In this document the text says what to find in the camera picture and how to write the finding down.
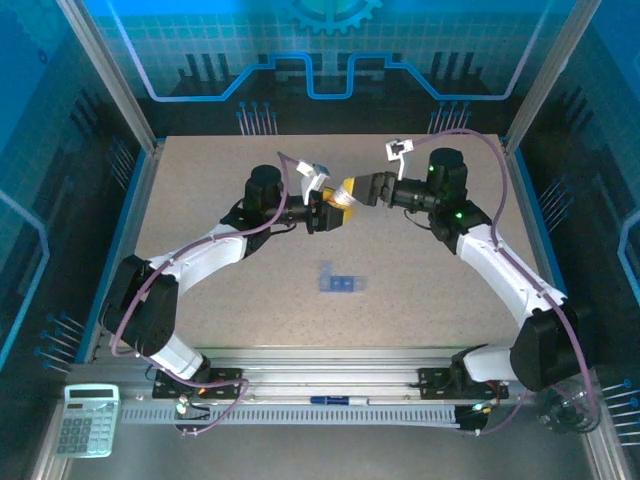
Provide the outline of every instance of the calculator display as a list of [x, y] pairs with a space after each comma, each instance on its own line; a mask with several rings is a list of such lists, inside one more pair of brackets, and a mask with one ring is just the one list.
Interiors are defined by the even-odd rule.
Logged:
[[113, 397], [113, 390], [71, 390], [70, 398], [96, 398]]

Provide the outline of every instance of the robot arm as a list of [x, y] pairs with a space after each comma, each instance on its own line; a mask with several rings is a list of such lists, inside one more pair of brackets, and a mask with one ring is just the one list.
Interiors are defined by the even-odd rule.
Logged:
[[[275, 224], [304, 223], [309, 234], [341, 226], [350, 211], [336, 208], [328, 200], [333, 190], [320, 191], [329, 172], [321, 165], [300, 162], [302, 195], [288, 196]], [[255, 229], [275, 217], [282, 199], [280, 171], [261, 165], [251, 172], [245, 195], [213, 230], [202, 239]], [[220, 238], [189, 249], [163, 270], [151, 284], [144, 301], [136, 307], [122, 334], [122, 340], [136, 352], [171, 371], [183, 380], [206, 382], [210, 362], [184, 343], [175, 333], [175, 317], [180, 296], [222, 267], [248, 257], [270, 238], [271, 229], [246, 236]], [[119, 265], [107, 294], [102, 325], [111, 333], [118, 330], [132, 299], [147, 279], [178, 250], [142, 260], [132, 255]]]
[[[389, 159], [401, 159], [412, 147], [406, 141], [390, 142]], [[518, 380], [529, 390], [542, 390], [579, 371], [566, 331], [543, 296], [561, 306], [574, 329], [577, 317], [566, 295], [542, 280], [497, 231], [492, 232], [491, 219], [467, 199], [466, 179], [462, 154], [440, 148], [431, 154], [426, 181], [391, 172], [355, 177], [343, 183], [334, 199], [369, 206], [381, 199], [389, 208], [428, 213], [434, 236], [485, 279], [520, 330], [511, 348], [484, 345], [461, 352], [457, 357], [462, 357], [464, 376], [471, 382]]]

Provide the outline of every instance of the blue object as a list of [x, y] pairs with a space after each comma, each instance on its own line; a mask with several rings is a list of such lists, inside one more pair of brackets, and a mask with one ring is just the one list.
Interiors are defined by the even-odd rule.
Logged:
[[323, 293], [353, 293], [364, 290], [365, 277], [356, 275], [332, 275], [331, 262], [322, 262], [319, 288]]
[[349, 405], [349, 397], [311, 397], [311, 405]]
[[333, 35], [337, 31], [345, 35], [349, 27], [360, 28], [362, 20], [373, 18], [373, 9], [382, 6], [380, 0], [361, 0], [351, 2], [354, 6], [346, 2], [344, 7], [347, 8], [342, 11], [342, 8], [338, 8], [339, 2], [297, 0], [287, 3], [289, 5], [284, 6], [284, 9], [288, 17], [297, 20], [301, 29], [311, 27], [316, 35], [323, 30], [327, 35]]

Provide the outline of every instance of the blue graphic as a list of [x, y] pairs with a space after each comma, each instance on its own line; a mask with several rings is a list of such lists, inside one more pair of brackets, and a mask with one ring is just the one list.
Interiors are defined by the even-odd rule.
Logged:
[[433, 85], [427, 81], [420, 71], [415, 67], [413, 63], [394, 61], [393, 53], [387, 51], [372, 51], [372, 52], [356, 52], [352, 53], [347, 61], [346, 69], [346, 86], [343, 93], [316, 93], [314, 87], [314, 75], [313, 75], [313, 62], [309, 54], [304, 52], [286, 52], [286, 53], [269, 53], [266, 55], [266, 63], [251, 64], [247, 66], [240, 75], [226, 88], [226, 90], [220, 95], [181, 95], [181, 96], [160, 96], [156, 93], [151, 80], [145, 71], [142, 61], [131, 41], [131, 38], [127, 34], [127, 31], [122, 24], [120, 17], [115, 12], [113, 5], [110, 5], [111, 13], [115, 22], [115, 26], [118, 33], [122, 37], [129, 55], [135, 65], [138, 74], [144, 84], [144, 87], [148, 95], [155, 101], [161, 103], [180, 103], [180, 102], [223, 102], [226, 101], [247, 78], [256, 71], [261, 70], [275, 70], [277, 60], [300, 60], [304, 62], [304, 72], [306, 77], [306, 89], [307, 95], [313, 100], [346, 100], [353, 95], [354, 82], [356, 77], [356, 61], [359, 59], [382, 59], [384, 60], [385, 69], [405, 70], [409, 73], [417, 83], [424, 88], [434, 99], [436, 100], [478, 100], [478, 101], [502, 101], [507, 99], [513, 92], [516, 82], [520, 78], [522, 70], [529, 59], [531, 51], [537, 42], [540, 35], [540, 31], [545, 24], [545, 21], [549, 15], [550, 7], [553, 4], [551, 0], [542, 15], [538, 19], [536, 27], [529, 38], [529, 41], [524, 49], [522, 57], [520, 58], [513, 75], [507, 85], [507, 88], [503, 94], [441, 94], [433, 87]]
[[620, 259], [620, 264], [622, 265], [622, 269], [624, 270], [624, 274], [627, 277], [629, 282], [629, 286], [633, 291], [633, 295], [636, 297], [636, 301], [638, 305], [640, 305], [640, 284], [638, 283], [638, 279], [633, 273], [633, 268], [631, 267], [631, 263], [629, 263], [629, 259], [627, 258], [627, 245], [629, 243], [629, 231], [631, 228], [640, 222], [640, 210], [631, 214], [622, 224], [622, 231], [620, 232], [620, 243], [618, 243], [618, 258]]
[[301, 0], [292, 1], [285, 11], [300, 28], [311, 28], [315, 34], [336, 31], [346, 34], [349, 27], [360, 28], [360, 22], [373, 18], [372, 10], [382, 7], [380, 0]]
[[13, 342], [16, 341], [16, 337], [18, 336], [18, 332], [20, 331], [20, 327], [22, 327], [22, 323], [24, 322], [24, 318], [27, 315], [27, 310], [29, 310], [29, 305], [33, 301], [33, 296], [38, 289], [38, 285], [40, 284], [40, 280], [42, 279], [42, 274], [44, 273], [45, 268], [47, 267], [47, 263], [49, 262], [50, 251], [49, 251], [49, 241], [47, 240], [47, 231], [45, 229], [44, 224], [38, 218], [36, 218], [32, 213], [28, 212], [24, 207], [18, 204], [13, 198], [9, 197], [6, 193], [0, 190], [0, 200], [6, 203], [12, 210], [14, 210], [18, 215], [25, 219], [29, 225], [35, 228], [38, 231], [38, 236], [40, 238], [40, 248], [42, 249], [42, 257], [40, 258], [40, 263], [38, 264], [38, 268], [31, 279], [31, 283], [29, 284], [29, 289], [27, 290], [27, 294], [24, 296], [22, 300], [22, 305], [20, 305], [20, 310], [18, 310], [18, 314], [16, 315], [16, 319], [11, 325], [11, 329], [7, 334], [7, 338], [2, 345], [2, 349], [0, 350], [0, 370], [4, 366], [7, 361], [7, 357], [9, 356], [9, 352], [11, 351], [11, 347], [13, 347]]

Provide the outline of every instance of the table surface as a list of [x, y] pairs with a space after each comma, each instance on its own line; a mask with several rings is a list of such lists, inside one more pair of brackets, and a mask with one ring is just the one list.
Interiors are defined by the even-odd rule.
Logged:
[[[169, 137], [160, 160], [136, 253], [163, 254], [210, 231], [242, 197], [251, 169], [279, 165], [276, 151], [325, 165], [337, 187], [345, 177], [395, 170], [384, 143], [406, 135]], [[490, 136], [496, 145], [495, 135]], [[407, 176], [424, 178], [431, 150], [456, 148], [469, 168], [469, 198], [493, 216], [501, 193], [492, 151], [463, 135], [413, 152]], [[292, 171], [292, 194], [300, 175]], [[417, 220], [426, 222], [426, 215]], [[499, 224], [505, 240], [535, 268], [511, 185]], [[363, 275], [361, 293], [318, 289], [323, 261], [336, 275]], [[219, 270], [178, 304], [176, 333], [197, 347], [462, 346], [513, 342], [507, 308], [470, 266], [401, 209], [359, 206], [337, 230], [304, 228], [274, 237], [251, 257]]]

